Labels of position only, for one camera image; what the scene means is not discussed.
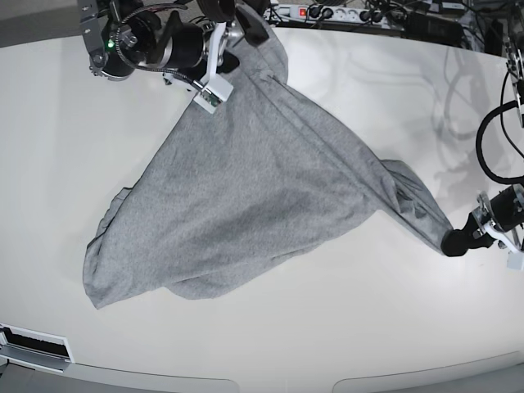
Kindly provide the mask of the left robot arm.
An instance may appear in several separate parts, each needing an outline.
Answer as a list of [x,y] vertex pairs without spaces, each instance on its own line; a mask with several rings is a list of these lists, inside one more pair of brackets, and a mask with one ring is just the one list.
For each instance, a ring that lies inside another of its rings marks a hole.
[[515,6],[507,19],[508,32],[503,38],[507,71],[504,76],[499,106],[482,120],[476,135],[475,153],[484,174],[493,182],[506,188],[489,198],[485,192],[477,196],[477,207],[468,215],[461,229],[447,232],[440,244],[441,251],[448,257],[460,257],[470,250],[489,248],[493,244],[509,252],[508,262],[523,261],[523,240],[517,228],[523,227],[523,177],[502,177],[493,172],[482,150],[486,130],[492,120],[499,120],[501,130],[510,146],[523,155],[510,138],[504,123],[504,114],[517,112],[518,121],[523,123],[523,9]]

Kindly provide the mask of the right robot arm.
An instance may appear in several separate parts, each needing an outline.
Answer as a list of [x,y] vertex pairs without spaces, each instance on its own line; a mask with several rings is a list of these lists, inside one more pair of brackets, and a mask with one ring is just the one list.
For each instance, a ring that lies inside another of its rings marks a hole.
[[89,69],[111,80],[134,71],[162,74],[201,90],[214,73],[239,65],[232,47],[268,39],[268,1],[79,1]]

